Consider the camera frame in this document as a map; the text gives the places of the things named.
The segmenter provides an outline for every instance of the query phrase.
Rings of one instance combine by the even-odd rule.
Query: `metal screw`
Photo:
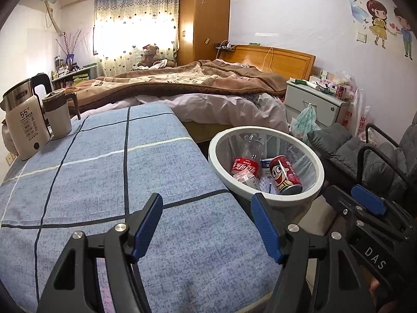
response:
[[[127,228],[126,224],[121,223],[121,224],[117,224],[114,229],[118,232],[123,232],[126,228]]]
[[[341,234],[339,232],[332,232],[332,238],[335,240],[340,240]]]
[[[300,230],[300,227],[298,227],[296,224],[289,224],[288,230],[290,232],[298,232]]]
[[[73,239],[80,239],[80,238],[82,238],[83,237],[83,232],[82,231],[75,231],[73,234],[72,234],[72,238]]]

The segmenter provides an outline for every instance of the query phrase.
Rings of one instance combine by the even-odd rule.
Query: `curtain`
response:
[[[105,76],[140,66],[143,47],[159,48],[156,59],[175,60],[179,0],[95,0],[94,50]]]

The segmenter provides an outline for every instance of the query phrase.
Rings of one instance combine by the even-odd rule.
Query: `light switch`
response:
[[[359,31],[356,31],[356,41],[366,43],[366,34],[362,34],[362,33],[359,33]]]

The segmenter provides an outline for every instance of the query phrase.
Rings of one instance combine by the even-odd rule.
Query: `white wall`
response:
[[[74,51],[74,61],[80,67],[96,62],[97,56],[93,56],[94,1],[85,0],[61,9],[61,30],[68,35],[81,30],[79,45]],[[62,50],[60,55],[65,59]]]
[[[60,8],[52,5],[54,17],[60,22]],[[49,76],[54,69],[54,57],[59,53],[58,37],[53,26],[46,27],[45,12],[18,4],[0,31],[0,96],[19,83],[38,73]],[[0,109],[0,121],[5,112]],[[5,159],[8,151],[0,142],[0,180],[9,165]]]
[[[355,5],[366,10],[366,1],[357,0]],[[388,10],[388,24],[401,28],[392,0],[377,1]],[[417,111],[415,36],[413,61],[404,57],[402,35],[387,34],[386,49],[381,40],[375,46],[369,30],[372,18],[366,19],[368,23],[355,20],[349,0],[231,0],[230,19],[232,43],[256,42],[310,53],[316,56],[315,66],[351,74],[366,91],[374,122],[394,139],[400,140],[411,123]],[[356,42],[356,30],[367,34],[366,44]]]

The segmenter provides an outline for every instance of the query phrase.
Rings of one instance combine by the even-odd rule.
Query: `human hand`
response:
[[[377,279],[372,278],[372,283],[369,288],[369,293],[371,294],[372,301],[374,302],[374,305],[377,305],[377,297],[375,295],[376,290],[380,286],[380,283]],[[391,312],[394,307],[397,305],[396,301],[391,301],[390,303],[387,303],[381,307],[381,309],[377,313],[389,313]]]

